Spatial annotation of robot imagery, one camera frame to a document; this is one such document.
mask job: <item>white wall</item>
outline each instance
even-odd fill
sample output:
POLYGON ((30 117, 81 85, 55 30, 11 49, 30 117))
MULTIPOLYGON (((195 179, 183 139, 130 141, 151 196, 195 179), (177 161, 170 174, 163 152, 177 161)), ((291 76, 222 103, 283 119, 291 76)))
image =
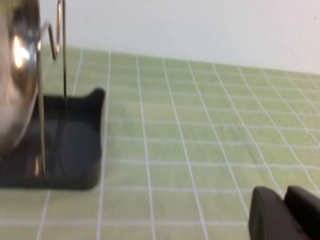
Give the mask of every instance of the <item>white wall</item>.
MULTIPOLYGON (((56 26, 55 0, 40 0, 56 26)), ((319 0, 66 0, 67 43, 320 74, 319 0)))

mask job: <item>black object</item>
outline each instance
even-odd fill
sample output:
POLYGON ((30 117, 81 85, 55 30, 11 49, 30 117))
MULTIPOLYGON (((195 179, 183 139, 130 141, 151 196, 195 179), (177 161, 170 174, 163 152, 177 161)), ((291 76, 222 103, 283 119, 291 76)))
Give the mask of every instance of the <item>black object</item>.
POLYGON ((251 240, 310 240, 281 197, 263 186, 252 192, 248 227, 251 240))
POLYGON ((99 181, 101 119, 105 91, 83 97, 45 95, 46 173, 42 153, 38 100, 29 128, 17 148, 0 158, 1 188, 90 189, 99 181))
POLYGON ((284 203, 305 233, 320 240, 320 198, 300 186, 289 186, 284 203))
POLYGON ((251 240, 320 240, 320 198, 300 186, 289 186, 284 200, 256 186, 249 216, 251 240))

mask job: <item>table surface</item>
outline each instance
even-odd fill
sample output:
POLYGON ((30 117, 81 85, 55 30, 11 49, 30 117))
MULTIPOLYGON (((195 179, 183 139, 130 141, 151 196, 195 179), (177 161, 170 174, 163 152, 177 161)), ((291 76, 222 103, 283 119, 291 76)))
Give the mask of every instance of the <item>table surface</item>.
MULTIPOLYGON (((42 61, 62 95, 62 57, 42 61)), ((253 187, 320 194, 318 75, 69 48, 68 93, 95 87, 101 183, 0 190, 1 239, 248 240, 253 187)))

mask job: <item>black plastic tray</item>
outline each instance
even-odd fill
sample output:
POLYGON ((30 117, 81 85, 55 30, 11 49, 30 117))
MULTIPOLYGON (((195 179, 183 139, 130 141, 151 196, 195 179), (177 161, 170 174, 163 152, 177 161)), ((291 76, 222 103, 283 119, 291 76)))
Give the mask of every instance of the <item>black plastic tray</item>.
POLYGON ((67 101, 62 96, 44 96, 46 174, 42 171, 37 101, 23 140, 0 158, 0 188, 93 188, 101 172, 105 94, 97 88, 67 101))

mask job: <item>metal bowl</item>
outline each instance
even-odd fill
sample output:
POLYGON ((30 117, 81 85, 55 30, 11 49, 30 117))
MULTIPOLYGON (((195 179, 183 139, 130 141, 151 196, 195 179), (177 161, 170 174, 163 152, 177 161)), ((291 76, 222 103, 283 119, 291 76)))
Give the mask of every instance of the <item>metal bowl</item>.
POLYGON ((38 91, 38 0, 0 0, 0 154, 23 138, 38 91))

